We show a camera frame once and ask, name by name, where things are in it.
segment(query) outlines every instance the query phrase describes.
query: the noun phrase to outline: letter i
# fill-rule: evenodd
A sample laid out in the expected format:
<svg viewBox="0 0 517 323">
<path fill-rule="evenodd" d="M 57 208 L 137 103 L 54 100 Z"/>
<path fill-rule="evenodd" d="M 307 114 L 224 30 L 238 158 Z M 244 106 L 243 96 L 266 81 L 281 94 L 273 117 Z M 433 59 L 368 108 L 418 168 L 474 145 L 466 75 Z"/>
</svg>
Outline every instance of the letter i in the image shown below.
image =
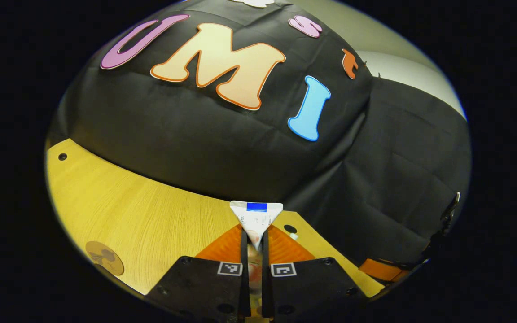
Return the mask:
<svg viewBox="0 0 517 323">
<path fill-rule="evenodd" d="M 312 76 L 306 76 L 304 81 L 308 86 L 306 95 L 296 117 L 289 118 L 289 128 L 306 140 L 316 141 L 318 139 L 316 126 L 324 103 L 330 99 L 330 91 Z"/>
</svg>

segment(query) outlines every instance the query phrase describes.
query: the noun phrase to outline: letter m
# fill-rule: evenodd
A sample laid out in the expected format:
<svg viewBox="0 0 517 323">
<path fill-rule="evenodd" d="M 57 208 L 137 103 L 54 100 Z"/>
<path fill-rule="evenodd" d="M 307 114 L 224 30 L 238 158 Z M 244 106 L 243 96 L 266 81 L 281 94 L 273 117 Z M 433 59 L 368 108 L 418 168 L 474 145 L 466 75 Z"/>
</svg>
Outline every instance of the letter m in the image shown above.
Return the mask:
<svg viewBox="0 0 517 323">
<path fill-rule="evenodd" d="M 232 29 L 218 24 L 200 24 L 199 32 L 165 63 L 151 68 L 151 75 L 169 82 L 189 76 L 187 64 L 198 54 L 197 86 L 205 87 L 236 68 L 232 77 L 217 86 L 217 94 L 248 110 L 261 106 L 260 92 L 277 63 L 286 57 L 271 45 L 258 43 L 232 51 Z"/>
</svg>

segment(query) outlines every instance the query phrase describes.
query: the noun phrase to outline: circular coaster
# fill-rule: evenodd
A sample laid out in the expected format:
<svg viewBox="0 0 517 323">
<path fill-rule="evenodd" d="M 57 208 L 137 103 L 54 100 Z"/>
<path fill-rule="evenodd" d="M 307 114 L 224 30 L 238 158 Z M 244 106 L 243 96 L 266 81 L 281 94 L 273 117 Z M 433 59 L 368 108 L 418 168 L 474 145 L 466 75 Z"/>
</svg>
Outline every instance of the circular coaster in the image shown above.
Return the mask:
<svg viewBox="0 0 517 323">
<path fill-rule="evenodd" d="M 97 241 L 89 241 L 85 245 L 85 250 L 94 263 L 103 266 L 111 274 L 121 276 L 125 271 L 121 258 L 106 245 Z"/>
</svg>

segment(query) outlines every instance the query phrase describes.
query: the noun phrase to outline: pink letter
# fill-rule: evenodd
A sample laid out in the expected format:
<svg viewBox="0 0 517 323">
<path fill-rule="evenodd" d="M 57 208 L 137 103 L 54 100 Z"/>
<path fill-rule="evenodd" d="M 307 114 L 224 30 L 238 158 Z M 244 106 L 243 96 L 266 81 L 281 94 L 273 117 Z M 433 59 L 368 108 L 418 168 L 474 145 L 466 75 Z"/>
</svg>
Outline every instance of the pink letter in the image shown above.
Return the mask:
<svg viewBox="0 0 517 323">
<path fill-rule="evenodd" d="M 289 24 L 302 31 L 305 35 L 309 35 L 314 38 L 318 38 L 318 36 L 320 36 L 320 31 L 322 31 L 322 27 L 303 16 L 295 16 L 294 19 L 289 19 Z"/>
<path fill-rule="evenodd" d="M 140 53 L 151 41 L 153 41 L 155 38 L 157 38 L 158 35 L 160 35 L 163 31 L 165 31 L 168 27 L 171 27 L 176 22 L 182 21 L 190 17 L 188 14 L 179 14 L 177 16 L 168 17 L 161 21 L 161 24 L 153 29 L 150 33 L 148 33 L 145 37 L 143 37 L 138 43 L 136 43 L 135 46 L 133 46 L 131 49 L 124 53 L 120 53 L 121 48 L 129 42 L 133 37 L 135 37 L 136 34 L 140 33 L 145 28 L 149 27 L 150 25 L 158 22 L 158 20 L 151 20 L 144 24 L 139 25 L 131 33 L 126 35 L 123 39 L 117 43 L 108 53 L 103 57 L 103 60 L 101 61 L 101 68 L 104 70 L 110 70 L 115 67 L 119 67 L 128 61 L 130 61 L 135 55 Z"/>
</svg>

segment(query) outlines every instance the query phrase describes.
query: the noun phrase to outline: yellow wooden surface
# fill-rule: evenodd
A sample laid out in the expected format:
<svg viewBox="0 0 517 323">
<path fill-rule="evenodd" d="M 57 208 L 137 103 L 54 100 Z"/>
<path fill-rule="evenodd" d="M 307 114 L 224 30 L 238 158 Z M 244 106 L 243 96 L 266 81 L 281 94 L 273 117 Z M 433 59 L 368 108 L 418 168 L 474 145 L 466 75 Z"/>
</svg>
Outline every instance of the yellow wooden surface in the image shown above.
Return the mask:
<svg viewBox="0 0 517 323">
<path fill-rule="evenodd" d="M 63 161 L 58 156 L 65 153 Z M 150 180 L 83 149 L 71 139 L 47 151 L 48 185 L 66 232 L 86 254 L 98 241 L 122 260 L 122 282 L 145 295 L 180 256 L 195 256 L 238 224 L 228 201 Z M 283 211 L 275 226 L 293 225 L 316 257 L 332 256 L 367 296 L 383 286 L 358 270 L 300 215 Z"/>
</svg>

